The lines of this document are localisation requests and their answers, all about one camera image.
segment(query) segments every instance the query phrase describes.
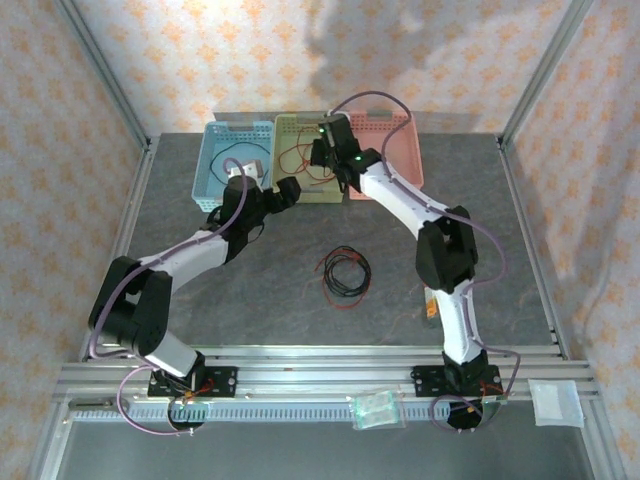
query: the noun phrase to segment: blue basket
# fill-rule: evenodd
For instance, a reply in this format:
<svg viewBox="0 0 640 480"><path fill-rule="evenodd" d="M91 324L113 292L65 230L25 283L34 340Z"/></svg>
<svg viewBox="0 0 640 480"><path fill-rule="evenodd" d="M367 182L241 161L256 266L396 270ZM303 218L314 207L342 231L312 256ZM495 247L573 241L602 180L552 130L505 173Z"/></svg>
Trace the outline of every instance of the blue basket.
<svg viewBox="0 0 640 480"><path fill-rule="evenodd" d="M222 194L229 178L224 171L224 161L229 157L235 158L242 164L251 160L260 160L264 177L259 180L259 183L263 188L271 187L272 152L273 122L207 123L202 145L200 145L191 198L203 212L207 213L222 203Z"/></svg>

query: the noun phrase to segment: pink basket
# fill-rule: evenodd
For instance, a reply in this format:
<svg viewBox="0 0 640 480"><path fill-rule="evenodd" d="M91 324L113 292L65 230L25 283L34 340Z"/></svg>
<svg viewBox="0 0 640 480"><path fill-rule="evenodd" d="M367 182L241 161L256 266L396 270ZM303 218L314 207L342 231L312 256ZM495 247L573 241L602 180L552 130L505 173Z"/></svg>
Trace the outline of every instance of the pink basket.
<svg viewBox="0 0 640 480"><path fill-rule="evenodd" d="M407 119L405 113L396 112L348 112L351 117L353 134L360 142L360 148L382 149L382 141L387 134ZM417 188L424 184L422 157L418 144L418 132L412 119L397 132L387 144L387 160L400 175ZM369 197L349 189L352 200L369 200Z"/></svg>

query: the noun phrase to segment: metal bar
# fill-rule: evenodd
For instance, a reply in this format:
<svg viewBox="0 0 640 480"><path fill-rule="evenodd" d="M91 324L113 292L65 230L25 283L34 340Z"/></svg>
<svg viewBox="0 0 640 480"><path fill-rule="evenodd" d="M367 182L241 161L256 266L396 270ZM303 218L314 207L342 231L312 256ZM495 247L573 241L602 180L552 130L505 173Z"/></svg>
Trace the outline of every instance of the metal bar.
<svg viewBox="0 0 640 480"><path fill-rule="evenodd" d="M598 480L626 478L602 400L583 400L581 403L584 414L582 439L594 477Z"/></svg>
<svg viewBox="0 0 640 480"><path fill-rule="evenodd" d="M538 250L535 247L533 242L533 230L529 223L529 219L524 213L524 208L522 205L522 196L520 195L520 191L518 189L518 184L515 181L513 170L511 168L511 163L507 157L507 153L505 152L505 146L500 145L498 143L498 151L500 153L500 160L502 161L502 166L504 168L505 176L507 177L507 184L509 185L509 190L511 191L511 198L513 199L513 205L516 209L516 215L518 216L518 221L520 222L520 229L522 230L522 237L524 238L524 244L527 248L527 253L529 254L529 261L531 262L531 268L533 269L533 276L536 279L536 284L538 285L538 291L540 292L540 300L542 301L542 308L544 309L545 316L547 317L547 323L549 324L549 329L551 331L552 336L554 337L554 342L557 343L558 348L560 349L563 356L569 358L570 352L567 346L568 336L563 329L562 323L559 320L558 312L556 311L555 302L553 301L549 289L547 288L547 284L544 280L544 274L542 272L542 266L540 264L540 257L538 255Z"/></svg>
<svg viewBox="0 0 640 480"><path fill-rule="evenodd" d="M442 347L428 345L411 346L368 346L368 345L231 345L231 346L193 346L206 357L416 357L436 356L442 359ZM117 345L105 345L105 351L121 348ZM496 346L502 350L515 350L521 355L559 357L562 352L557 345L507 345Z"/></svg>
<svg viewBox="0 0 640 480"><path fill-rule="evenodd" d="M518 101L515 110L511 114L511 118L507 122L504 132L501 135L501 144L509 146L513 143L516 133L520 129L527 115L533 108L536 100L540 96L540 92L549 80L560 58L567 50L573 36L582 23L593 0L573 0L567 9L558 30L553 35L551 43L542 55L542 59L538 64L529 84L522 93L522 97Z"/></svg>
<svg viewBox="0 0 640 480"><path fill-rule="evenodd" d="M122 118L124 119L129 132L133 139L140 145L141 148L147 146L147 134L144 131L138 116L136 115L133 107L127 100L127 97L120 87L118 80L113 74L106 58L102 54L100 47L96 40L93 38L89 27L82 18L78 7L73 0L55 0L58 9L62 16L67 20L72 32L76 35L80 42L82 50L87 55L87 58L96 74L104 84L109 93L109 96L113 100L116 108L120 111Z"/></svg>
<svg viewBox="0 0 640 480"><path fill-rule="evenodd" d="M120 223L118 224L118 231L116 233L116 240L111 248L110 258L117 258L121 255L126 255L129 251L129 245L131 244L131 238L133 237L133 230L138 220L138 212L140 211L140 205L142 205L142 199L144 197L145 189L147 188L147 182L149 181L149 174L151 173L151 166L153 165L153 159L158 149L159 137L152 137L149 145L140 151L140 160L138 166L131 181L131 186L127 193L127 201L124 206L122 215L120 216ZM89 337L91 332L85 333L82 341L82 347L78 355L79 361L85 361L89 354Z"/></svg>
<svg viewBox="0 0 640 480"><path fill-rule="evenodd" d="M381 388L398 388L411 402L416 401L411 367L442 363L439 349L416 347L219 347L207 354L208 365L240 367L236 398L216 400L231 402L340 401L347 395ZM504 379L510 377L513 358L492 356L490 361L500 367ZM138 364L135 358L66 364L54 398L113 395ZM581 398L598 398L588 362L524 353L512 399L530 399L529 378L575 380ZM148 380L148 372L134 376L124 388L125 394L139 395L134 400L140 400Z"/></svg>
<svg viewBox="0 0 640 480"><path fill-rule="evenodd" d="M31 460L27 478L55 479L62 463L72 422L66 402L52 403L47 421L40 435L36 454Z"/></svg>

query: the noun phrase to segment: floral wallpaper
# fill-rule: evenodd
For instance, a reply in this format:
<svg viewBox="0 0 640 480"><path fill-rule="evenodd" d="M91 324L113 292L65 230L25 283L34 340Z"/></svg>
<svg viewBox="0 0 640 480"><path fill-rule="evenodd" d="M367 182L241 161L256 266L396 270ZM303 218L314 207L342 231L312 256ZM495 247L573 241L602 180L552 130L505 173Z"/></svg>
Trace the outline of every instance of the floral wallpaper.
<svg viewBox="0 0 640 480"><path fill-rule="evenodd" d="M640 478L640 8L596 0L516 140L517 181L572 352Z"/></svg>
<svg viewBox="0 0 640 480"><path fill-rule="evenodd" d="M139 158L50 0L0 9L0 478L78 357Z"/></svg>
<svg viewBox="0 0 640 480"><path fill-rule="evenodd" d="M76 3L158 135L202 131L212 110L327 110L371 88L426 112L423 131L501 132L570 0Z"/></svg>

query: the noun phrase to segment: cable bundle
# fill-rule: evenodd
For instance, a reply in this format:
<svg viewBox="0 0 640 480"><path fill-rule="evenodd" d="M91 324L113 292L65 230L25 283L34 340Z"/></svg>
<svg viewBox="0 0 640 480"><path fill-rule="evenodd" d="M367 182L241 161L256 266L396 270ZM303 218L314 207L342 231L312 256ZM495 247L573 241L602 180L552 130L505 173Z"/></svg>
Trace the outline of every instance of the cable bundle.
<svg viewBox="0 0 640 480"><path fill-rule="evenodd" d="M340 310L346 310L358 305L367 294L369 286L371 285L371 266L369 265L369 262L364 257L364 255L355 250L353 247L342 245L331 250L331 252L329 252L326 257L320 260L315 268L315 271L320 268L320 265L322 265L323 262L324 273L322 276L322 289L324 291L324 296L327 298L327 301L335 308ZM353 265L358 265L362 269L362 271L364 272L364 278L362 279L362 283L360 283L360 285L356 287L350 287L345 285L335 277L335 267L343 262L349 262ZM358 298L358 300L351 305L337 305L331 301L327 290L337 297L360 298Z"/></svg>

